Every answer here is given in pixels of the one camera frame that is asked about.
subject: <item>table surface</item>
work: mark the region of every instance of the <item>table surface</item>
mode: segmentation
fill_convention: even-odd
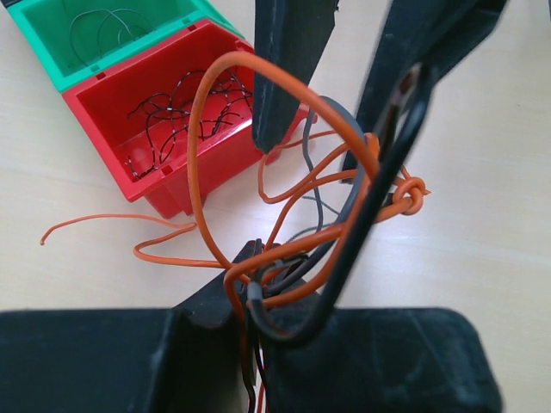
[[[215,0],[252,40],[254,1]],[[341,2],[337,27],[312,80],[353,111],[386,1]],[[436,90],[408,168],[432,194],[424,209],[378,225],[340,301],[345,306],[445,306],[480,332],[508,411],[551,404],[551,22],[548,5],[511,0],[497,30]],[[50,225],[91,213],[155,214],[129,204],[38,59],[0,9],[0,309],[170,306],[211,280],[215,269],[141,262],[132,247],[166,233],[158,225],[97,220],[55,233]],[[318,124],[316,130],[324,126]],[[337,138],[312,146],[320,160]],[[332,165],[337,170],[338,163]],[[306,173],[300,150],[267,169],[271,194]],[[342,205],[350,187],[322,188]],[[217,189],[205,205],[214,238],[233,257],[266,238],[280,206],[257,196],[256,167]],[[179,215],[176,222],[192,218]],[[301,201],[281,240],[315,225]],[[198,232],[153,248],[209,258]]]

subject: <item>green plastic bin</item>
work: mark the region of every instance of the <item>green plastic bin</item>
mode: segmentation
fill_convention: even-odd
[[[206,0],[22,0],[8,12],[59,92],[202,19],[243,37]]]

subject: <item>red plastic bin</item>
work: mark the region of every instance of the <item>red plastic bin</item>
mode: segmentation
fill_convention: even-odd
[[[138,178],[136,170],[143,172],[152,165],[152,148],[145,135],[145,117],[129,117],[129,114],[148,96],[170,93],[185,73],[204,71],[222,54],[236,50],[252,52],[252,47],[210,21],[198,22],[63,94],[129,201],[145,196],[167,219],[181,211],[193,213],[186,167],[186,132],[178,135],[166,162]],[[251,70],[239,67],[233,68],[232,73],[246,89],[252,90],[254,76]],[[182,87],[180,92],[185,99],[193,98],[200,79],[201,76],[195,76],[194,83]],[[220,105],[223,107],[226,102],[223,99],[222,95],[209,96],[201,118],[218,116]],[[262,156],[252,142],[249,106],[252,100],[248,101],[233,103],[231,111],[241,117],[234,116],[237,121],[220,125],[216,134],[199,144],[198,169],[203,201],[209,192]],[[301,106],[289,131],[293,131],[306,115],[307,109]],[[155,150],[160,151],[173,124],[160,119],[153,120],[152,124],[149,129],[152,143]],[[290,132],[285,141],[290,139]]]

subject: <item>tangled wire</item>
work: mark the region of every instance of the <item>tangled wire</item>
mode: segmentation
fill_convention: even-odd
[[[138,172],[133,167],[132,159],[128,156],[127,165],[131,169],[135,179],[139,180],[151,174],[154,170],[157,170],[159,165],[166,162],[174,151],[178,138],[187,138],[189,131],[189,116],[191,115],[191,104],[193,103],[193,99],[185,99],[181,92],[184,90],[186,81],[192,80],[192,77],[202,77],[204,73],[205,71],[199,70],[187,72],[178,81],[171,93],[155,93],[140,102],[138,106],[128,114],[128,119],[132,118],[137,113],[145,115],[145,137],[152,152],[151,166],[143,172]],[[216,119],[201,119],[199,121],[199,139],[202,141],[212,138],[220,132],[220,128],[223,125],[232,126],[233,120],[243,119],[241,114],[232,112],[231,109],[234,103],[244,100],[252,113],[250,102],[252,92],[243,85],[233,72],[226,70],[225,74],[227,74],[227,78],[217,82],[209,90],[208,96],[222,95],[225,97],[226,103],[222,106],[220,114]],[[156,121],[162,120],[170,122],[170,134],[164,138],[163,143],[157,149],[154,144],[156,139],[152,138],[152,127],[155,125]]]
[[[202,122],[205,122],[204,120],[201,120],[202,110],[205,107],[207,99],[209,99],[213,93],[225,93],[229,95],[229,90],[231,90],[232,86],[228,87],[228,89],[220,89],[220,83],[216,82],[218,81],[217,79],[219,79],[220,74],[224,73],[229,67],[236,65],[249,67],[260,73],[262,76],[267,77],[278,86],[287,90],[300,101],[308,105],[312,111],[317,113],[332,127],[332,130],[330,131],[308,135],[302,142],[297,141],[285,145],[279,145],[275,148],[275,151],[298,146],[301,143],[304,147],[304,142],[306,140],[320,139],[326,135],[334,133],[338,134],[344,141],[341,145],[331,151],[331,153],[329,153],[315,167],[309,167],[309,172],[303,179],[284,193],[276,196],[269,196],[264,192],[263,169],[267,161],[267,156],[263,157],[258,169],[258,193],[263,201],[268,204],[275,204],[284,201],[285,203],[279,217],[275,222],[274,228],[263,245],[262,253],[245,259],[242,262],[230,262],[214,241],[214,238],[208,228],[201,202],[201,190],[199,185],[199,172],[197,164],[199,140],[207,138],[207,135],[205,135],[204,126],[201,125]],[[133,253],[141,260],[155,262],[157,264],[183,267],[221,268],[225,270],[224,288],[226,295],[232,304],[238,321],[243,326],[241,331],[244,333],[244,336],[240,340],[240,345],[242,346],[241,363],[244,383],[250,397],[248,411],[250,413],[254,412],[255,407],[257,406],[257,400],[256,393],[253,389],[253,378],[250,368],[251,344],[258,347],[258,343],[255,344],[258,337],[267,339],[267,342],[277,343],[278,345],[288,347],[299,347],[311,341],[315,337],[316,333],[323,328],[326,319],[331,314],[333,306],[335,305],[339,294],[342,292],[344,283],[350,275],[350,269],[354,263],[354,260],[359,254],[363,241],[372,226],[400,214],[413,215],[421,209],[424,196],[428,194],[428,191],[426,191],[424,182],[420,178],[412,177],[409,173],[407,173],[406,169],[403,167],[403,163],[408,152],[412,148],[419,128],[423,123],[428,107],[428,101],[430,100],[430,93],[432,91],[432,87],[434,86],[432,82],[433,77],[431,76],[431,73],[429,73],[429,70],[430,68],[425,69],[422,67],[422,70],[416,74],[417,85],[411,94],[412,99],[409,99],[409,97],[406,99],[405,92],[400,93],[400,108],[397,107],[396,109],[401,111],[403,107],[406,106],[404,102],[408,102],[408,115],[406,116],[406,120],[400,128],[399,133],[397,133],[397,138],[393,143],[393,147],[388,154],[387,160],[384,163],[381,163],[379,161],[380,147],[377,137],[372,133],[363,134],[361,129],[360,132],[358,132],[357,129],[359,126],[355,127],[355,121],[350,114],[349,115],[352,120],[349,120],[347,116],[344,116],[339,113],[339,111],[335,110],[327,101],[315,94],[298,79],[292,77],[282,69],[272,65],[270,62],[247,52],[229,52],[218,58],[213,65],[203,73],[201,82],[195,94],[194,104],[190,111],[184,109],[185,105],[176,107],[177,110],[167,109],[175,108],[174,96],[168,100],[168,106],[161,107],[147,101],[138,108],[139,110],[146,104],[150,104],[153,107],[153,110],[148,112],[148,116],[158,116],[157,110],[161,110],[159,108],[163,108],[161,112],[164,111],[166,114],[170,114],[167,118],[168,120],[172,120],[173,118],[176,119],[172,113],[178,114],[178,119],[183,117],[186,120],[185,130],[188,134],[187,168],[189,195],[192,200],[196,223],[178,225],[162,219],[156,219],[143,215],[92,215],[55,225],[46,232],[40,242],[44,243],[52,231],[62,226],[96,218],[117,217],[148,219],[175,229],[175,231],[171,234],[164,237],[139,243],[134,247]],[[245,99],[248,103],[250,93],[246,93],[242,85],[238,91],[242,93],[240,99]],[[222,110],[222,113],[217,121],[212,121],[214,124],[213,129],[217,125],[219,127],[220,125],[223,125],[222,121],[225,120],[226,116],[231,113],[229,107],[232,105],[231,102],[234,101],[231,101],[229,98],[227,98],[226,101],[227,109],[225,111]],[[174,137],[169,136],[166,140],[170,142],[173,139]],[[348,150],[350,150],[358,160],[359,166],[357,170],[346,170],[326,176],[320,176],[330,163],[345,154]],[[322,185],[330,182],[341,181],[343,179],[354,179],[355,183],[352,191],[350,192],[353,194],[350,198],[350,209],[343,214],[342,219],[339,217],[339,219],[330,226],[325,227],[324,225],[319,225],[319,227],[316,228],[316,232],[311,235],[303,237],[302,234],[299,234],[293,239],[282,244],[278,244],[275,241],[278,232],[282,228],[282,224],[288,215],[288,212],[302,196]],[[396,189],[392,193],[389,202],[386,203],[385,199],[388,197],[392,185],[395,185]],[[205,244],[214,256],[214,260],[194,260],[179,257],[154,256],[143,252],[143,249],[150,245],[164,243],[174,237],[193,231],[195,228],[198,228],[201,232],[201,236]],[[296,278],[296,280],[302,278],[307,271],[313,269],[313,267],[309,267],[309,270],[302,271],[303,266],[313,260],[313,257],[320,248],[326,245],[331,247],[333,244],[335,248],[331,252],[328,248],[323,253],[329,255],[327,261],[321,269],[313,275],[313,277],[310,277],[307,282],[301,284],[295,289],[289,290],[279,288],[278,286],[274,288],[274,286],[270,285],[270,282],[273,281],[278,274],[284,270],[290,270],[296,263],[299,263],[300,265],[298,268],[293,269],[292,272],[288,273],[287,277],[293,279]],[[244,305],[238,295],[238,291],[236,289],[237,281],[247,285],[246,305]],[[292,304],[315,293],[323,285],[325,285],[325,287],[321,293],[318,303],[306,319],[306,322],[303,323],[298,330],[292,332],[282,332],[280,329],[275,328],[269,319],[269,309]],[[246,333],[247,329],[245,320],[248,316],[251,316],[255,331],[257,332],[257,336],[253,337],[252,340]],[[257,364],[262,369],[261,365],[263,363],[259,356],[260,349],[256,348],[255,353],[257,353]],[[258,406],[262,406],[263,388],[266,385],[266,383],[263,383],[263,386],[259,389]]]

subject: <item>box compartment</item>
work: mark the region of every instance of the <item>box compartment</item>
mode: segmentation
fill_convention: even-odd
[[[203,19],[240,35],[207,0],[24,0],[8,12],[60,92]]]
[[[156,169],[142,176],[153,161],[152,147],[145,134],[147,116],[139,111],[129,114],[148,96],[159,92],[174,95],[173,103],[178,103],[173,107],[189,101],[188,106],[183,107],[190,110],[190,101],[195,96],[201,73],[188,76],[174,94],[183,75],[204,71],[222,54],[236,50],[252,52],[252,47],[210,21],[202,21],[63,94],[128,200],[135,201],[145,196],[165,218],[181,211],[193,212],[186,166],[187,131],[177,134],[172,152],[165,144],[173,129],[181,129],[185,120],[177,120],[178,125],[174,126],[165,111],[159,116],[163,119],[151,120],[148,130],[154,151],[159,155],[165,145],[163,154],[170,152],[170,155],[162,163],[157,158]],[[245,100],[241,89],[235,86],[241,83],[252,91],[253,71],[239,67],[232,68],[231,73],[238,82],[233,81],[227,97],[222,93],[210,95],[201,116],[206,122],[211,120],[204,124],[204,135],[211,134],[215,125],[212,120],[217,120],[228,99],[229,102],[235,101],[229,108],[232,115],[225,118],[227,124],[220,123],[216,133],[200,141],[198,147],[203,200],[209,192],[262,156],[251,136],[252,98]],[[219,81],[225,82],[229,77],[224,73]],[[292,128],[296,128],[304,117],[306,109],[301,108]]]

